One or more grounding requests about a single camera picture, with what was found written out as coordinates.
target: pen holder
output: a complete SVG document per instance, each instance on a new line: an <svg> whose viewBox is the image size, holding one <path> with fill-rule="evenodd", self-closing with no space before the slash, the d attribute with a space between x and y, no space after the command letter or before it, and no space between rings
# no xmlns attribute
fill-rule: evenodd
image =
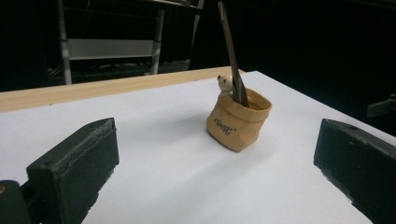
<svg viewBox="0 0 396 224"><path fill-rule="evenodd" d="M257 140L272 107L269 100L250 89L247 89L247 99L249 107L238 104L231 94L221 93L206 119L210 135L235 152Z"/></svg>

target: brown pot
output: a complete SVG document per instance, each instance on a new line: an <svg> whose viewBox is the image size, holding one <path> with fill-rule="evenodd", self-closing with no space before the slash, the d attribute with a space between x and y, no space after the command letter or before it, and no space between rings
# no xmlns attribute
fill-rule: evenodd
<svg viewBox="0 0 396 224"><path fill-rule="evenodd" d="M249 107L220 94L215 108L206 119L207 131L232 151L240 152L254 143L268 118L272 104L257 92L247 89Z"/></svg>

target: sack-shaped pot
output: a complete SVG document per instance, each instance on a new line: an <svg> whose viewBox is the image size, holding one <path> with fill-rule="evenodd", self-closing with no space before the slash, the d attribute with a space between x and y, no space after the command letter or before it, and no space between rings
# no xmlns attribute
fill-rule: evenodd
<svg viewBox="0 0 396 224"><path fill-rule="evenodd" d="M272 104L257 92L247 89L249 107L238 104L231 94L220 94L206 119L207 131L227 148L240 152L254 143L270 114Z"/></svg>

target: wooden strip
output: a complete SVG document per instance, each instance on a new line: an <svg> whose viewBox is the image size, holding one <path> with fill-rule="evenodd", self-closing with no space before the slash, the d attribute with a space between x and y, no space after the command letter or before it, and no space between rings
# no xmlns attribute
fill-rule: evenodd
<svg viewBox="0 0 396 224"><path fill-rule="evenodd" d="M139 91L196 81L218 75L230 75L231 67L217 67L146 77L127 77L65 86L0 92L0 112L52 105L98 96Z"/></svg>

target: white figurine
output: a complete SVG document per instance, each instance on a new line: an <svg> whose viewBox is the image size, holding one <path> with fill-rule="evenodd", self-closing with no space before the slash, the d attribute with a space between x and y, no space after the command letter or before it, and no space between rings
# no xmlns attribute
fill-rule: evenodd
<svg viewBox="0 0 396 224"><path fill-rule="evenodd" d="M233 90L232 76L218 76L218 82L221 92L229 93Z"/></svg>

